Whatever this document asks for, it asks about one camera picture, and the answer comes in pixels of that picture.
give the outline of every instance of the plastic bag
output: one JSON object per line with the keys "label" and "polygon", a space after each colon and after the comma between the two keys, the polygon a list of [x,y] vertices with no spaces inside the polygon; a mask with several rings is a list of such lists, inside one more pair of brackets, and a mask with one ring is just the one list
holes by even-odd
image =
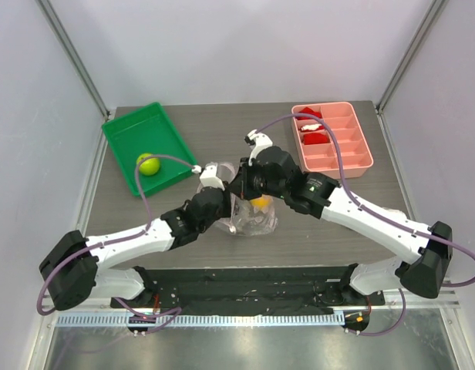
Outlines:
{"label": "plastic bag", "polygon": [[[231,182],[236,176],[232,163],[211,163],[217,165],[217,177]],[[242,200],[231,194],[231,217],[222,218],[214,226],[233,235],[254,236],[269,234],[277,227],[274,199],[264,195],[257,200]]]}

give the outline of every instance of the pink tray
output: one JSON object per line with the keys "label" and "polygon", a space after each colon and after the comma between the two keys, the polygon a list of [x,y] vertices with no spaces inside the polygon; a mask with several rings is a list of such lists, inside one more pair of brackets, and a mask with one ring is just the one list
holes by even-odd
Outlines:
{"label": "pink tray", "polygon": [[[322,112],[323,119],[332,128],[340,145],[344,171],[347,177],[360,177],[373,165],[373,157],[362,133],[358,117],[350,103],[324,103],[293,106],[292,112],[298,113],[305,107]],[[304,145],[304,133],[299,128],[315,124],[313,119],[292,119],[292,132],[298,147],[301,168],[307,172],[321,172],[334,179],[340,178],[339,164],[332,140],[326,144]]]}

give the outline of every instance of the red cloth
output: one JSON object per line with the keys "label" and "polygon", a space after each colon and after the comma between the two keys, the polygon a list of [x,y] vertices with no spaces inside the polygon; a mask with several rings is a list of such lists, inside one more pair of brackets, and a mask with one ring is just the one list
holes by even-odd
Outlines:
{"label": "red cloth", "polygon": [[328,136],[322,133],[306,133],[303,138],[303,143],[305,145],[326,144],[330,143],[330,140],[328,139]]}
{"label": "red cloth", "polygon": [[[304,108],[303,110],[300,110],[299,113],[307,113],[307,114],[311,114],[313,116],[317,116],[318,118],[323,118],[322,116],[322,113],[321,112],[315,112],[313,109],[311,108]],[[311,119],[311,118],[308,118],[308,117],[297,117],[297,120],[298,121],[302,121],[304,119]]]}

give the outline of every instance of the yellow-green ball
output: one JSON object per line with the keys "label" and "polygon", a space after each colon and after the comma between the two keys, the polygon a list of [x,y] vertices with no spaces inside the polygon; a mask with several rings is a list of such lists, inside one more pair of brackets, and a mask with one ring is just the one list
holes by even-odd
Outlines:
{"label": "yellow-green ball", "polygon": [[[141,162],[143,159],[147,158],[148,156],[152,156],[151,153],[144,153],[138,157],[136,160],[136,164]],[[142,164],[140,164],[140,173],[145,176],[153,176],[160,170],[160,161],[158,158],[150,158],[146,160]]]}

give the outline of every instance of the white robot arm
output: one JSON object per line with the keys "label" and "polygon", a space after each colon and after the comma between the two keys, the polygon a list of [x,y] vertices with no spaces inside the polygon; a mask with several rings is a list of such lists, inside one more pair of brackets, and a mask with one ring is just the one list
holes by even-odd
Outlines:
{"label": "white robot arm", "polygon": [[247,142],[251,156],[241,159],[237,176],[230,184],[217,177],[214,163],[200,175],[204,188],[185,204],[153,220],[150,228],[135,227],[111,235],[84,238],[73,231],[63,237],[41,263],[46,279],[61,261],[83,247],[102,244],[89,254],[63,268],[49,285],[55,308],[75,307],[88,297],[121,297],[136,304],[150,294],[153,282],[142,268],[113,270],[124,261],[153,252],[163,252],[195,241],[213,222],[231,215],[231,194],[251,200],[263,194],[281,198],[296,212],[335,222],[381,244],[395,257],[374,264],[353,264],[342,278],[343,294],[370,295],[373,292],[402,286],[426,298],[437,297],[443,282],[451,249],[417,236],[428,230],[449,240],[451,229],[443,223],[433,227],[408,220],[360,197],[357,201],[384,217],[404,224],[412,233],[368,214],[355,205],[345,189],[321,173],[303,173],[290,154],[273,146],[263,133],[252,131]]}

